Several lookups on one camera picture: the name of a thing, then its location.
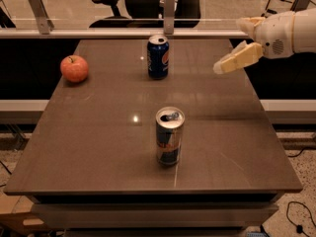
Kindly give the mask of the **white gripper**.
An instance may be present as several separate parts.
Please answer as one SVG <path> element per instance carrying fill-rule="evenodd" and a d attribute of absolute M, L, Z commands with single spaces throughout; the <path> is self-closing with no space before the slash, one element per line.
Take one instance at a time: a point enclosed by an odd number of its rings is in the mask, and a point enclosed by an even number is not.
<path fill-rule="evenodd" d="M 265 17 L 240 18 L 236 25 L 255 42 L 240 42 L 232 51 L 213 65 L 216 74 L 230 73 L 253 65 L 264 56 L 269 59 L 293 55 L 292 32 L 294 12 L 288 11 Z"/>

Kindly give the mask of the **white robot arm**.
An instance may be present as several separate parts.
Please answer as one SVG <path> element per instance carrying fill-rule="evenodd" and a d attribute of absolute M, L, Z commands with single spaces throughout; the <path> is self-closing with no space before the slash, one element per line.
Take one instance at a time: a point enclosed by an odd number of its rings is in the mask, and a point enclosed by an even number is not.
<path fill-rule="evenodd" d="M 240 18 L 238 28 L 252 40 L 240 42 L 213 65 L 225 74 L 253 65 L 261 57 L 288 58 L 295 53 L 316 52 L 316 9 L 287 11 L 265 17 Z"/>

